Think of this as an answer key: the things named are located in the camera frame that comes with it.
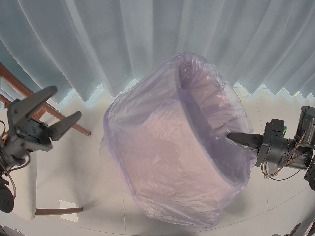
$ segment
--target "blue-gray curtain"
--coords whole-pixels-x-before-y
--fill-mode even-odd
[[[117,95],[184,51],[250,93],[315,96],[315,0],[0,0],[0,61],[33,91]],[[18,98],[6,83],[1,93]]]

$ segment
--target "light patch on floor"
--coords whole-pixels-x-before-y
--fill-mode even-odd
[[[69,208],[76,208],[77,207],[77,204],[70,203],[70,202],[63,201],[63,200],[59,200],[59,203],[60,203],[60,209],[69,209]],[[61,215],[61,217],[63,219],[70,220],[73,222],[77,222],[77,223],[79,222],[77,213],[64,214],[64,215]]]

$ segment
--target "cylindrical motor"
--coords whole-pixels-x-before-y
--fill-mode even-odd
[[[301,108],[300,120],[294,137],[295,142],[299,142],[305,133],[302,141],[304,146],[313,146],[315,144],[315,108],[303,106]]]

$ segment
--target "trash bag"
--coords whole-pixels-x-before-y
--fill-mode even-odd
[[[229,132],[252,132],[241,101],[191,53],[159,66],[104,116],[105,142],[136,204],[151,218],[199,228],[219,223],[257,160]]]

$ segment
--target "gray curtain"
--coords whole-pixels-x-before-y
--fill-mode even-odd
[[[0,0],[0,61],[33,91],[115,96],[176,53],[250,93],[315,95],[315,0]],[[1,93],[16,98],[9,85]]]

